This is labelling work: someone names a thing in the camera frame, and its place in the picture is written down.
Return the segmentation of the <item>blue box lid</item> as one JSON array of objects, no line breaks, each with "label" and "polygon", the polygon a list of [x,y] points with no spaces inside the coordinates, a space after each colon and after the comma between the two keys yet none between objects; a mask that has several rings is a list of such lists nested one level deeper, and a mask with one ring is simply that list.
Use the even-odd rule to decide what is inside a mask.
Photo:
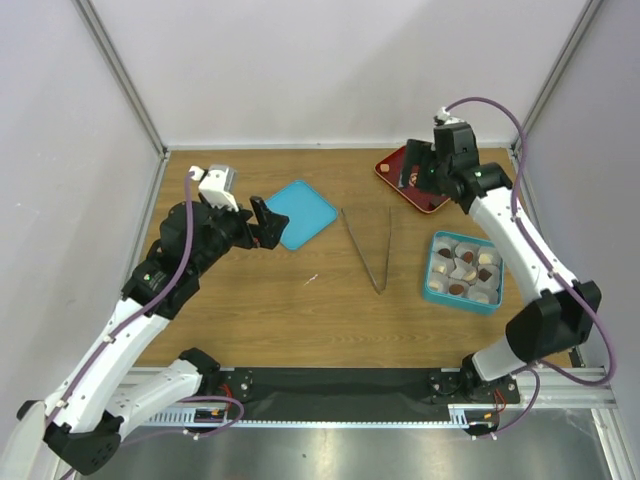
[{"label": "blue box lid", "polygon": [[289,251],[299,250],[338,217],[336,208],[303,180],[296,180],[272,195],[266,205],[274,213],[289,218],[280,240]]}]

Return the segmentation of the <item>metal tongs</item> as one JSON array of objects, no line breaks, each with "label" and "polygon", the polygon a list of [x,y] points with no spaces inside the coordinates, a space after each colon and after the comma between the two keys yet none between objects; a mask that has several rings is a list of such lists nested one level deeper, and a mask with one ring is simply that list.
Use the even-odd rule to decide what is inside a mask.
[{"label": "metal tongs", "polygon": [[349,237],[374,291],[386,290],[392,243],[390,207],[347,206],[341,209]]}]

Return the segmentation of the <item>dark square chocolate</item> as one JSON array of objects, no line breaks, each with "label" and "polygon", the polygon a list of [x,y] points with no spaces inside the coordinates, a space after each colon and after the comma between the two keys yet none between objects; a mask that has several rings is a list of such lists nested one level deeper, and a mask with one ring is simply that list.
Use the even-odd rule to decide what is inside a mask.
[{"label": "dark square chocolate", "polygon": [[478,273],[478,277],[482,281],[488,280],[491,276],[492,276],[492,274],[486,269],[482,269]]}]

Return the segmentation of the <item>dark round chocolate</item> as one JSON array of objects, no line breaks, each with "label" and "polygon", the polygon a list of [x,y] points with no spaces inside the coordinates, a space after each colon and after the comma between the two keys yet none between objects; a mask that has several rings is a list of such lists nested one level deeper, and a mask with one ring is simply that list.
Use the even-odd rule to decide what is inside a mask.
[{"label": "dark round chocolate", "polygon": [[464,286],[461,284],[452,284],[449,287],[449,293],[454,296],[462,295],[464,291],[465,291]]}]

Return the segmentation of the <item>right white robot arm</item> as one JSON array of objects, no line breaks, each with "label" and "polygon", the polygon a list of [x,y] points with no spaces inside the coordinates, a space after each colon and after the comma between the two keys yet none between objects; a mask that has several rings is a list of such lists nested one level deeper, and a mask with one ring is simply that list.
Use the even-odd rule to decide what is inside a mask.
[{"label": "right white robot arm", "polygon": [[586,342],[602,300],[599,287],[579,281],[531,231],[507,173],[480,162],[468,123],[436,126],[431,142],[407,140],[398,185],[458,204],[496,247],[524,302],[500,340],[464,358],[460,388],[467,399],[482,402],[496,381]]}]

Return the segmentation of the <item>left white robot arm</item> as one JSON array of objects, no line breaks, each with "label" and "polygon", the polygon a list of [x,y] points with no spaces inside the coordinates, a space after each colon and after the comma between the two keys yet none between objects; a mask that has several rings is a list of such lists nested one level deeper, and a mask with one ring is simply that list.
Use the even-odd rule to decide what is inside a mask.
[{"label": "left white robot arm", "polygon": [[101,469],[149,417],[179,401],[213,398],[220,365],[198,348],[130,394],[117,391],[140,354],[198,292],[200,278],[233,247],[274,249],[289,223],[258,196],[250,209],[205,199],[174,205],[159,237],[133,270],[100,336],[80,364],[45,400],[27,400],[1,457],[4,479],[30,476],[41,445],[83,475]]}]

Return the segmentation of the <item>blue chocolate box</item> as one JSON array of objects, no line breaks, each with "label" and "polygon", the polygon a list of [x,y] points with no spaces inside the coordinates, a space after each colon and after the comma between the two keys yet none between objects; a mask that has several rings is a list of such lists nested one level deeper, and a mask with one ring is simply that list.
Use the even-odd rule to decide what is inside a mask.
[{"label": "blue chocolate box", "polygon": [[[444,258],[438,253],[443,248],[450,250],[450,258]],[[466,263],[462,259],[466,252],[473,253],[471,263]],[[435,272],[436,266],[445,266],[446,273]],[[476,278],[465,281],[465,274],[472,269],[477,271]],[[482,269],[492,274],[486,281],[478,277]],[[492,315],[502,304],[504,271],[504,261],[489,240],[454,232],[437,231],[429,244],[422,296],[425,301],[438,305],[480,315]],[[433,281],[443,284],[441,292],[435,292],[429,288],[429,283]],[[452,284],[463,285],[464,293],[459,296],[451,295],[449,287]]]}]

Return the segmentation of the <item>red tray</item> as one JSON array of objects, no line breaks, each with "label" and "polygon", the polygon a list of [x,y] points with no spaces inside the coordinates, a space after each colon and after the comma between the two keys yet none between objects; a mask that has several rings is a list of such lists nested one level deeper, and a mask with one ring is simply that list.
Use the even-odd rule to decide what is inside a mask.
[{"label": "red tray", "polygon": [[[434,197],[443,197],[443,196],[435,196],[433,194],[420,191],[420,190],[418,190],[417,188],[415,188],[413,186],[410,186],[410,187],[408,187],[406,189],[400,189],[397,186],[397,183],[398,183],[398,180],[399,180],[399,177],[400,177],[400,170],[402,168],[402,163],[403,163],[403,158],[404,158],[404,150],[405,150],[405,146],[402,146],[402,147],[396,149],[395,151],[393,151],[391,154],[386,156],[384,159],[382,159],[381,161],[379,161],[375,165],[374,171],[375,171],[376,175],[385,184],[387,184],[395,193],[397,193],[404,200],[409,202],[418,211],[420,211],[421,213],[424,213],[424,214],[434,213],[437,210],[439,210],[443,205],[445,205],[447,202],[445,204],[441,205],[437,209],[431,209],[430,206],[429,206],[429,203],[430,203],[431,199],[434,198]],[[380,166],[381,165],[388,165],[389,166],[389,172],[388,173],[382,173],[380,171]]]}]

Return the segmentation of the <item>white scrap on table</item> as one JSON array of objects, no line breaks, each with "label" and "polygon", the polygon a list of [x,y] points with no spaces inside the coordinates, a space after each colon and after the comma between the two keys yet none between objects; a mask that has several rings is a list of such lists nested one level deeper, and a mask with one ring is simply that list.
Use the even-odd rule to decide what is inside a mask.
[{"label": "white scrap on table", "polygon": [[318,274],[314,274],[311,278],[309,278],[305,283],[304,286],[310,284],[311,282],[313,282],[314,280],[316,280],[318,278]]}]

